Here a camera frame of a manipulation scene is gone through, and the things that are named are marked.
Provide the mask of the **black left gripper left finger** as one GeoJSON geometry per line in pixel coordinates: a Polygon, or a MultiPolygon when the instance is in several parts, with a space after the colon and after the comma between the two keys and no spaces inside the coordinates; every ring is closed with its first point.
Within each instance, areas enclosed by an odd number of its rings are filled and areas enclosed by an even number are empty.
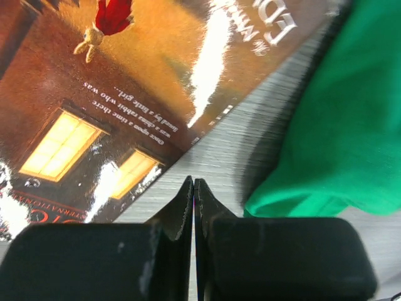
{"type": "Polygon", "coordinates": [[[44,224],[1,263],[2,300],[187,300],[194,183],[144,223],[44,224]]]}

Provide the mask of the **brown book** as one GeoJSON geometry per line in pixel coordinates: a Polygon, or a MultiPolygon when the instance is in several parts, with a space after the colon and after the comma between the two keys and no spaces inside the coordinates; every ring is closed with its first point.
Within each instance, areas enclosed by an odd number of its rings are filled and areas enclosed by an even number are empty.
{"type": "Polygon", "coordinates": [[[338,1],[2,1],[1,240],[116,220],[338,1]]]}

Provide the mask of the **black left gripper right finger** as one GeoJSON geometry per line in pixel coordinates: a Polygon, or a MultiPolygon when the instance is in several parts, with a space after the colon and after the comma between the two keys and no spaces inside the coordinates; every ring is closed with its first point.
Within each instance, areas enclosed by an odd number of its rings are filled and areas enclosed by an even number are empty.
{"type": "Polygon", "coordinates": [[[194,183],[199,300],[369,300],[378,284],[340,218],[238,218],[194,183]]]}

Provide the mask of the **green t shirt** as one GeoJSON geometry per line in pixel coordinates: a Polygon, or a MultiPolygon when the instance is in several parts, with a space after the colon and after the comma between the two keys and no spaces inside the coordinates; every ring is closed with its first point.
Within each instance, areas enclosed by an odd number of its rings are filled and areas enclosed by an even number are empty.
{"type": "Polygon", "coordinates": [[[400,2],[355,1],[246,217],[400,209],[400,2]]]}

